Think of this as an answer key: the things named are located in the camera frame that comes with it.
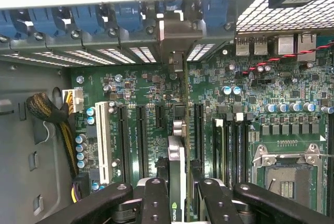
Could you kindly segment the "black RAM slot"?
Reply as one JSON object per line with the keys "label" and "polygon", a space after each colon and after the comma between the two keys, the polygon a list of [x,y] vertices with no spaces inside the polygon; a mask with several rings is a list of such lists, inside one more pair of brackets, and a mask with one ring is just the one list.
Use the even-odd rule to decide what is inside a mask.
{"label": "black RAM slot", "polygon": [[249,126],[251,125],[250,121],[246,121],[245,122],[245,126],[244,126],[244,143],[245,143],[245,182],[249,181]]}
{"label": "black RAM slot", "polygon": [[236,113],[235,115],[235,134],[236,134],[236,182],[243,181],[243,148],[244,148],[244,132],[243,132],[243,113]]}
{"label": "black RAM slot", "polygon": [[226,125],[226,160],[227,160],[227,179],[228,187],[233,186],[233,124],[228,121]]}

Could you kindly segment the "long black expansion slot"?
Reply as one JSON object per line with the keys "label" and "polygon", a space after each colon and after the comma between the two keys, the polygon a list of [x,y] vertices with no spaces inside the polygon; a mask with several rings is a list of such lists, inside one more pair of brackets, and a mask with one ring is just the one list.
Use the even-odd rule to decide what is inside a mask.
{"label": "long black expansion slot", "polygon": [[196,159],[204,162],[204,104],[194,104],[194,138]]}
{"label": "long black expansion slot", "polygon": [[147,127],[146,127],[146,106],[136,106],[136,124],[138,139],[139,173],[141,178],[148,176],[148,148],[147,148]]}
{"label": "long black expansion slot", "polygon": [[117,107],[118,128],[121,142],[121,164],[122,178],[125,182],[130,182],[130,159],[129,159],[129,135],[128,135],[128,115],[127,106],[122,104]]}

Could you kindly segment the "black power connector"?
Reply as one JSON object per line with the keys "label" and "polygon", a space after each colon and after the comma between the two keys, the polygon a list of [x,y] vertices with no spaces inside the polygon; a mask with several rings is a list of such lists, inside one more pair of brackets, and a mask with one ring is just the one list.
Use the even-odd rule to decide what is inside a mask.
{"label": "black power connector", "polygon": [[80,201],[90,194],[90,179],[88,172],[79,173],[71,184],[71,199],[73,203]]}

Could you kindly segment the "CPU socket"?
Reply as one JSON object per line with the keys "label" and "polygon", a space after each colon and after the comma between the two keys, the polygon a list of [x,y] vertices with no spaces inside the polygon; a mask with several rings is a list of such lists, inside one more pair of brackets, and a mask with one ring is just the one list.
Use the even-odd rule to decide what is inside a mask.
{"label": "CPU socket", "polygon": [[320,155],[315,143],[305,151],[286,153],[269,152],[260,144],[252,160],[250,181],[324,214],[324,160]]}

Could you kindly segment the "white expansion slot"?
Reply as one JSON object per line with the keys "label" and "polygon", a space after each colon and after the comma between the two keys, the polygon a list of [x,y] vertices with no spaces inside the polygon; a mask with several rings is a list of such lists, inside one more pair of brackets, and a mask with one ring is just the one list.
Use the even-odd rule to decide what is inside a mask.
{"label": "white expansion slot", "polygon": [[95,107],[100,183],[109,184],[112,180],[109,104],[97,102]]}

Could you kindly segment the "short black expansion slot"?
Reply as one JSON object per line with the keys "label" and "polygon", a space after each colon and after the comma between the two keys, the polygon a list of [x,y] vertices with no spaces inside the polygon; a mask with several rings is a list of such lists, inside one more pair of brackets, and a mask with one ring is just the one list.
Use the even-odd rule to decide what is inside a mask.
{"label": "short black expansion slot", "polygon": [[165,108],[163,104],[157,104],[155,106],[156,110],[156,128],[164,129],[165,128]]}

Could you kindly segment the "green motherboard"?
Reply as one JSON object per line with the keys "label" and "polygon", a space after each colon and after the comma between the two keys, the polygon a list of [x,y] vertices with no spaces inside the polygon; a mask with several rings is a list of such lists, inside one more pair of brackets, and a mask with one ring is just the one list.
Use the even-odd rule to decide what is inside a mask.
{"label": "green motherboard", "polygon": [[[208,61],[189,62],[190,153],[188,167],[187,221],[198,221],[193,198],[192,161],[195,156],[194,104],[204,104],[205,178],[220,180],[232,190],[238,183],[251,182],[256,148],[264,144],[269,152],[305,151],[311,143],[321,154],[334,155],[334,36],[316,35],[314,62],[298,62],[297,56],[280,59],[267,55],[236,56],[224,47]],[[88,172],[90,194],[122,178],[121,142],[118,128],[119,105],[127,106],[131,179],[140,180],[136,106],[146,106],[148,176],[157,176],[156,162],[168,159],[168,137],[172,130],[172,104],[179,101],[178,81],[165,65],[103,66],[77,68],[71,73],[73,85],[83,90],[84,110],[75,114],[76,149],[79,173]],[[111,136],[112,180],[100,183],[96,129],[97,102],[108,102]],[[165,128],[156,128],[157,104],[165,108]],[[249,126],[249,181],[236,182],[235,115],[243,113]],[[233,124],[233,186],[228,187],[226,125]],[[334,158],[324,158],[324,215],[334,218]]]}

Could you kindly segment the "white power connector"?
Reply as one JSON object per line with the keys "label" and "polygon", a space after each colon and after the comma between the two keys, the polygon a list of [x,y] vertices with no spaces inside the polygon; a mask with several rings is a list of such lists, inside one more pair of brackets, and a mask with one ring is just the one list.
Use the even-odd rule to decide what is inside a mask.
{"label": "white power connector", "polygon": [[68,105],[69,114],[82,112],[84,110],[84,94],[82,89],[62,90],[62,97]]}

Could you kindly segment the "open black PC case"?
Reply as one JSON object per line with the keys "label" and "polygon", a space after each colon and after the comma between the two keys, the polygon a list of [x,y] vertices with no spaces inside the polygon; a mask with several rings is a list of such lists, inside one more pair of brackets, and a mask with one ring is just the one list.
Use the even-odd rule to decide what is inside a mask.
{"label": "open black PC case", "polygon": [[[117,24],[114,5],[140,2],[142,24],[128,32]],[[79,29],[71,7],[99,5],[104,31]],[[50,37],[35,30],[29,8],[57,7],[66,34]],[[62,90],[77,89],[77,68],[165,65],[161,23],[181,13],[195,31],[189,62],[203,63],[236,38],[265,37],[268,56],[296,57],[298,35],[334,36],[334,0],[229,0],[227,22],[208,29],[201,0],[0,0],[0,10],[25,14],[26,39],[0,34],[0,224],[37,224],[73,204],[71,184],[79,174],[75,114]],[[278,54],[278,37],[294,36],[294,53]]]}

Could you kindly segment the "silver USB port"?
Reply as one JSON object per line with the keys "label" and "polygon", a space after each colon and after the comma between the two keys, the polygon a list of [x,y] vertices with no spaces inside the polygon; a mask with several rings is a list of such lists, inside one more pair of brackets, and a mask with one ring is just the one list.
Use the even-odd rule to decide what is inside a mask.
{"label": "silver USB port", "polygon": [[250,55],[249,38],[236,38],[235,39],[235,54],[236,56],[249,56]]}
{"label": "silver USB port", "polygon": [[268,44],[265,37],[257,37],[254,39],[254,55],[267,55]]}

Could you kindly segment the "silver rear port block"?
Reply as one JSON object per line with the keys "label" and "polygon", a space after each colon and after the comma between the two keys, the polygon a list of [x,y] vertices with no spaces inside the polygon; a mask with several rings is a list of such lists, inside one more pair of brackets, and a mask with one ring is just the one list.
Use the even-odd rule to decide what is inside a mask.
{"label": "silver rear port block", "polygon": [[278,37],[278,54],[286,55],[294,53],[294,36]]}

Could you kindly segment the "silver ethernet port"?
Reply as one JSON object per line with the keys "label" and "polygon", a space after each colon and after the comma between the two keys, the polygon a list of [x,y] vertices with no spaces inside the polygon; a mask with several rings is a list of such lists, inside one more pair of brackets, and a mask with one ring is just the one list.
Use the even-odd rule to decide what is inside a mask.
{"label": "silver ethernet port", "polygon": [[312,52],[312,49],[316,48],[316,35],[310,33],[302,33],[298,35],[297,39],[297,57],[298,62],[314,62],[316,59],[316,53]]}

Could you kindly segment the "blue card retention latch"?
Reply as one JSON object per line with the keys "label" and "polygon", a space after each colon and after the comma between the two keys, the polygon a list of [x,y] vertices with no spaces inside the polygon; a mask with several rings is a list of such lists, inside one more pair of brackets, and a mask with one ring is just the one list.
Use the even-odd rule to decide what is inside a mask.
{"label": "blue card retention latch", "polygon": [[65,23],[57,7],[29,8],[28,13],[36,31],[53,38],[66,34]]}
{"label": "blue card retention latch", "polygon": [[201,0],[202,17],[208,29],[223,27],[227,22],[229,0]]}
{"label": "blue card retention latch", "polygon": [[104,31],[104,20],[99,5],[77,5],[71,7],[76,26],[90,35]]}
{"label": "blue card retention latch", "polygon": [[0,10],[0,34],[14,40],[26,39],[25,14],[19,10]]}
{"label": "blue card retention latch", "polygon": [[123,2],[114,5],[117,24],[128,32],[141,31],[142,24],[140,2]]}

